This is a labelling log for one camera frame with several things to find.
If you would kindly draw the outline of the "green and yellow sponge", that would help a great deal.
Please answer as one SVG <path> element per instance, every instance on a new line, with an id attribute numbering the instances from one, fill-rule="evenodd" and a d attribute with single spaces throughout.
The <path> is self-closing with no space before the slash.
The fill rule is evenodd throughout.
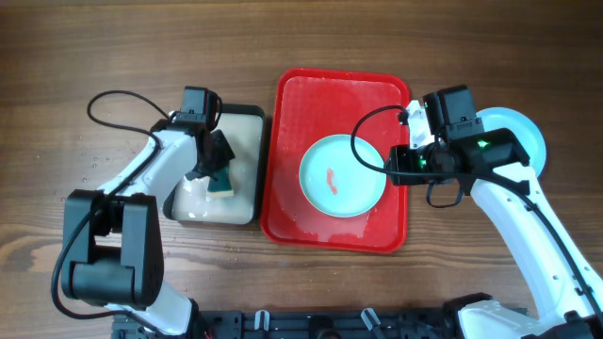
<path id="1" fill-rule="evenodd" d="M 227 198 L 234 195 L 229 165 L 214 173 L 214 176 L 208 182 L 206 192 L 210 199 Z"/>

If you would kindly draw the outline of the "light blue plate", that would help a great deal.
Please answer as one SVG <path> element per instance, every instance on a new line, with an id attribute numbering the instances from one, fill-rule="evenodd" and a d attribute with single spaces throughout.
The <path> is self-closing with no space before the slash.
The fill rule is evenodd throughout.
<path id="1" fill-rule="evenodd" d="M 319 212 L 336 218 L 364 214 L 381 199 L 386 176 L 367 168 L 383 166 L 379 152 L 350 135 L 331 135 L 315 142 L 299 168 L 303 196 Z"/>
<path id="2" fill-rule="evenodd" d="M 512 131 L 530 157 L 530 166 L 540 176 L 546 166 L 547 149 L 545 139 L 527 116 L 508 107 L 489 107 L 477 113 L 486 132 L 501 128 Z"/>

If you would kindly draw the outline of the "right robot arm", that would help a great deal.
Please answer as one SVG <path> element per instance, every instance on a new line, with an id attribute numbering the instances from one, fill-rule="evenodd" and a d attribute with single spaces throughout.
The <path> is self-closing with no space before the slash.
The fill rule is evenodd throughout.
<path id="1" fill-rule="evenodd" d="M 384 165 L 396 186 L 455 181 L 489 217 L 516 261 L 537 315 L 475 294 L 446 306 L 451 338 L 599 338 L 602 279 L 546 199 L 538 177 L 544 138 L 529 118 L 506 108 L 477 110 L 465 86 L 441 89 L 400 107 L 409 141 Z"/>

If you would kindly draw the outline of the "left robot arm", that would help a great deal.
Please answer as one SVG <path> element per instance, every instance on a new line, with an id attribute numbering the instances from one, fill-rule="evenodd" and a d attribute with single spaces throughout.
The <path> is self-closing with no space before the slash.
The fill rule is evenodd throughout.
<path id="1" fill-rule="evenodd" d="M 213 337 L 197 303 L 164 280 L 159 214 L 182 179 L 207 179 L 211 199 L 233 195 L 222 110 L 216 92 L 185 87 L 180 108 L 147 131 L 146 151 L 99 189 L 68 196 L 50 287 L 61 313 L 91 318 L 69 310 L 60 300 L 67 297 L 102 307 L 95 318 L 134 321 L 147 338 Z"/>

